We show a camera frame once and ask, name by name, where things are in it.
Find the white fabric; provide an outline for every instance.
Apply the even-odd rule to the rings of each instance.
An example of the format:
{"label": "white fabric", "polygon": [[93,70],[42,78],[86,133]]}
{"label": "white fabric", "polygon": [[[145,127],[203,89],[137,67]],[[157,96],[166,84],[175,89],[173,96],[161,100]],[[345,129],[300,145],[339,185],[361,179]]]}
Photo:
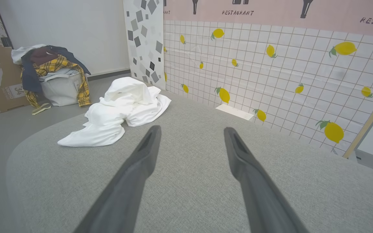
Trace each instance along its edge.
{"label": "white fabric", "polygon": [[82,84],[82,76],[77,74],[56,74],[41,82],[44,96],[53,106],[73,105]]}
{"label": "white fabric", "polygon": [[41,47],[47,46],[46,44],[36,44],[34,46],[30,47],[20,47],[19,49],[13,49],[11,50],[11,57],[14,64],[20,65],[22,64],[21,58],[24,56],[28,51],[33,49],[39,49]]}
{"label": "white fabric", "polygon": [[125,133],[121,126],[136,127],[155,121],[168,108],[171,100],[157,87],[147,87],[131,77],[118,78],[100,102],[90,106],[84,129],[72,132],[58,141],[61,146],[106,146]]}

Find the gray fabric sofa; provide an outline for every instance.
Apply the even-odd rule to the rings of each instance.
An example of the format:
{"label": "gray fabric sofa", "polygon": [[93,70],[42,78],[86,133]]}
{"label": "gray fabric sofa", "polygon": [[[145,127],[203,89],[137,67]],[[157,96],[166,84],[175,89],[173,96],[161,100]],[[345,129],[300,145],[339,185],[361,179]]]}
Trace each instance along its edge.
{"label": "gray fabric sofa", "polygon": [[9,197],[24,232],[72,232],[152,125],[162,127],[136,232],[249,232],[223,130],[233,127],[310,232],[373,232],[373,170],[253,122],[168,92],[169,108],[115,144],[68,148],[83,115],[23,141],[7,164]]}

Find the grid tile pattern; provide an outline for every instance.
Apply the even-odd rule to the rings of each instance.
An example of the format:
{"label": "grid tile pattern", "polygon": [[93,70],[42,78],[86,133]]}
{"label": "grid tile pattern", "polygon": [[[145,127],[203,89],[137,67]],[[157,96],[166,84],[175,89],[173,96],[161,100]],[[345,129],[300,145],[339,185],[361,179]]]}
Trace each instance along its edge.
{"label": "grid tile pattern", "polygon": [[[221,28],[224,36],[212,40]],[[186,44],[179,41],[185,37]],[[332,56],[336,44],[350,41],[358,49],[348,56]],[[221,22],[164,21],[167,90],[217,107],[214,89],[230,94],[230,106],[253,112],[261,109],[263,125],[342,156],[373,111],[373,37],[310,28]],[[266,55],[275,48],[277,57]],[[239,64],[231,63],[236,59]],[[295,93],[299,83],[304,90]],[[185,93],[181,84],[189,87]],[[338,144],[315,124],[330,120],[344,130]]]}

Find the yellow plaid shirt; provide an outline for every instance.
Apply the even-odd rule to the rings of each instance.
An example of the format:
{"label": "yellow plaid shirt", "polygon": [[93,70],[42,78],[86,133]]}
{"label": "yellow plaid shirt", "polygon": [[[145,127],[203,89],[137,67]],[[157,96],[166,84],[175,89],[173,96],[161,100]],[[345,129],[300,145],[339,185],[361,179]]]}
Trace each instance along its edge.
{"label": "yellow plaid shirt", "polygon": [[[79,93],[77,94],[77,101],[79,106],[91,105],[92,102],[90,101],[89,96],[89,84],[87,83],[86,76],[84,74],[83,69],[77,65],[76,63],[69,62],[64,56],[58,55],[57,59],[53,59],[49,62],[46,62],[41,65],[33,64],[35,71],[37,72],[38,77],[46,76],[49,72],[56,72],[61,68],[73,68],[76,69],[82,77],[82,84],[79,88]],[[34,92],[24,90],[25,97],[27,98],[28,102],[31,106],[36,108],[40,107],[37,102],[37,96]]]}

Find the white cloth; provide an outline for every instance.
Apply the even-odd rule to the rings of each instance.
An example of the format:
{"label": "white cloth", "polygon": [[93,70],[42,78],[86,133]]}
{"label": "white cloth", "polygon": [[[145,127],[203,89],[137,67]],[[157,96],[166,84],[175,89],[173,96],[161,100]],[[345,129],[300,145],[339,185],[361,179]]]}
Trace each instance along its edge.
{"label": "white cloth", "polygon": [[61,146],[106,146],[125,133],[121,126],[136,127],[155,121],[168,108],[171,100],[157,87],[147,87],[131,77],[118,78],[100,102],[90,106],[84,129],[72,132],[58,141]]}
{"label": "white cloth", "polygon": [[34,46],[30,47],[20,47],[19,49],[13,49],[11,50],[11,57],[14,64],[21,65],[22,64],[22,56],[24,56],[28,51],[33,49],[39,49],[41,47],[47,46],[46,44],[36,44]]}

